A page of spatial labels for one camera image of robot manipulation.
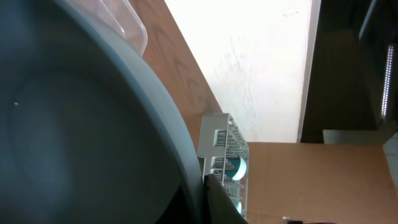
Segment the dark blue plate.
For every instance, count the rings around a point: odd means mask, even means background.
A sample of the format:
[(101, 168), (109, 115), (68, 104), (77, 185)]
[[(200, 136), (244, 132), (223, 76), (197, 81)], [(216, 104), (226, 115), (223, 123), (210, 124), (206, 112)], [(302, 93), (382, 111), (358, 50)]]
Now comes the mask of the dark blue plate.
[(67, 2), (1, 2), (1, 222), (155, 223), (181, 187), (205, 223), (174, 100), (123, 38), (94, 38)]

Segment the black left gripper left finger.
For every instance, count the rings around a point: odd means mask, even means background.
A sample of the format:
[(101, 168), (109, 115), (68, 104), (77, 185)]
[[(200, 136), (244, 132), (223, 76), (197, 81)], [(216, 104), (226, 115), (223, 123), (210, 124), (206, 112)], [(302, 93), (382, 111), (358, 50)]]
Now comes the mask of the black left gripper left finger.
[(194, 217), (191, 206), (188, 204), (187, 196), (181, 187), (176, 191), (164, 213), (155, 222), (155, 224), (195, 223), (197, 223), (197, 219)]

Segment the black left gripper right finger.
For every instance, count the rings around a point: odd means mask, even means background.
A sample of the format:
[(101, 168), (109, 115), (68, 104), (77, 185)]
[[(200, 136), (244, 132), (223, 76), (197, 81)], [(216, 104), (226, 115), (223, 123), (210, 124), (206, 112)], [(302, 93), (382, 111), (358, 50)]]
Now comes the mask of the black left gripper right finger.
[(209, 224), (248, 224), (238, 213), (222, 184), (214, 174), (204, 178), (205, 223)]

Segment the grey dishwasher rack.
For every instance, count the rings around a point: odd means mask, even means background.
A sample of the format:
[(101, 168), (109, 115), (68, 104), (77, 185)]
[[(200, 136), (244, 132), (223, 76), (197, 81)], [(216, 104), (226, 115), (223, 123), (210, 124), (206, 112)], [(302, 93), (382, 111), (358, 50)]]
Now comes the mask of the grey dishwasher rack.
[[(204, 114), (201, 118), (197, 155), (203, 159), (203, 174), (214, 174), (234, 206), (242, 203), (241, 215), (247, 219), (249, 146), (229, 113)], [(232, 180), (230, 159), (242, 157), (248, 166), (246, 175)]]

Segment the clear plastic bin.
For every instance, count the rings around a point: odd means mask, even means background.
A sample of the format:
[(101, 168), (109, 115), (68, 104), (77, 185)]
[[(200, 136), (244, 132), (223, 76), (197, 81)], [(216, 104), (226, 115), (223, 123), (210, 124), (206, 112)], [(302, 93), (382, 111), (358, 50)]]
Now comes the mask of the clear plastic bin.
[(117, 35), (140, 56), (148, 42), (147, 30), (128, 0), (70, 0), (73, 16), (96, 39), (110, 42)]

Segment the light blue cup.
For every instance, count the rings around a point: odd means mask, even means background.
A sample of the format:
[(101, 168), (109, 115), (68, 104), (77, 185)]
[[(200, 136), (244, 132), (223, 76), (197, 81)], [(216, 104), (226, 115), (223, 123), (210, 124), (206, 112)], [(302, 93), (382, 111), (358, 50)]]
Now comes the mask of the light blue cup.
[(240, 201), (238, 201), (236, 203), (235, 207), (236, 207), (238, 213), (241, 214), (241, 212), (242, 212), (242, 203)]

